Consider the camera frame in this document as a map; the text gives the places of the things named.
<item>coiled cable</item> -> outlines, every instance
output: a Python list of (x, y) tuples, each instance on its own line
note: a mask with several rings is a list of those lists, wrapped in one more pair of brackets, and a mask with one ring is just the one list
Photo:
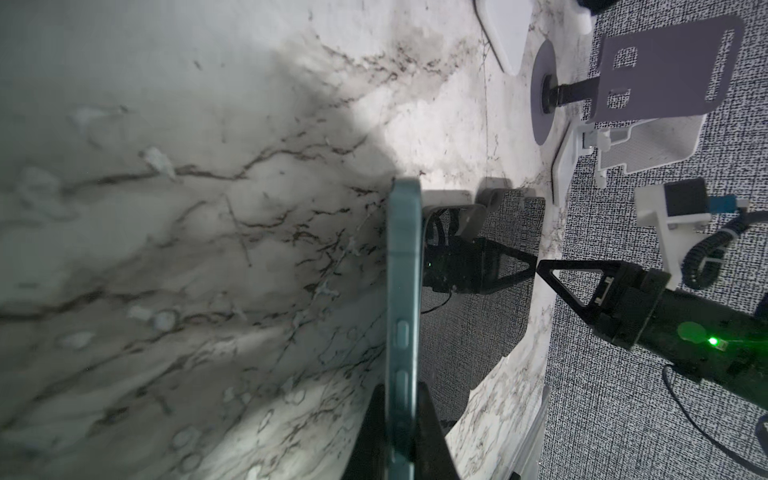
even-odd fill
[(702, 290), (715, 283), (720, 275), (728, 245), (738, 239), (750, 226), (762, 222), (768, 222), (768, 210), (742, 213), (713, 235), (694, 245), (688, 250), (680, 268), (683, 273), (683, 283), (694, 290)]

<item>textured gray fabric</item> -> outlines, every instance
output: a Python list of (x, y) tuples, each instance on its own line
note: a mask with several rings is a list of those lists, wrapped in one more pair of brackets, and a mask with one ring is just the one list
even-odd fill
[[(609, 170), (605, 190), (594, 188), (594, 157), (582, 158), (571, 184), (565, 258), (616, 258), (660, 268), (655, 232), (637, 228), (635, 221), (633, 191), (639, 186), (704, 177), (710, 194), (749, 197), (754, 210), (768, 210), (766, 0), (624, 0), (598, 19), (595, 38), (724, 14), (744, 20), (744, 43), (726, 100), (708, 117), (697, 153), (679, 164), (628, 177)], [(710, 229), (729, 218), (720, 216)], [(720, 280), (698, 294), (752, 313), (768, 290), (766, 225), (747, 232), (726, 260)], [(564, 280), (581, 283), (574, 276), (564, 275)], [(547, 366), (552, 394), (540, 478), (757, 478), (690, 426), (661, 381), (664, 363), (642, 349), (629, 353), (594, 338), (558, 301)], [(768, 467), (753, 434), (762, 410), (709, 383), (699, 386), (675, 377), (674, 388), (705, 431)]]
[[(441, 217), (448, 225), (448, 214)], [(489, 215), (480, 237), (536, 254), (544, 201), (511, 190), (499, 209)], [(502, 257), (499, 276), (527, 265)], [(457, 295), (443, 307), (421, 316), (419, 378), (427, 383), (435, 411), (444, 424), (464, 413), (474, 389), (507, 356), (525, 334), (533, 279), (492, 295)], [(438, 306), (447, 293), (422, 288), (422, 311)]]

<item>metal rod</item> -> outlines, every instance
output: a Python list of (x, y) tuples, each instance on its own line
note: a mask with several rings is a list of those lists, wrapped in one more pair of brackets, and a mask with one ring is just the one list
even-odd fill
[(600, 77), (588, 78), (573, 84), (557, 86), (557, 106), (562, 107), (576, 101), (595, 99), (598, 96)]

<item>marble surface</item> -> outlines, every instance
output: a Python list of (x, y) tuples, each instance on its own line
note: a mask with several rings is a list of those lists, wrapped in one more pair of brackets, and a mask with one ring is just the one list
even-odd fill
[[(386, 194), (549, 195), (468, 1), (0, 5), (2, 478), (338, 478), (382, 379)], [(541, 257), (559, 254), (548, 204)], [(447, 441), (498, 478), (538, 410), (554, 294)]]

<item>blue connector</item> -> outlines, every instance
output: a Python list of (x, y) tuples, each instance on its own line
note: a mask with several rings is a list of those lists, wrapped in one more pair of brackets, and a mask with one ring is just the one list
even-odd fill
[(738, 209), (736, 195), (723, 195), (722, 197), (710, 197), (711, 214), (732, 214)]

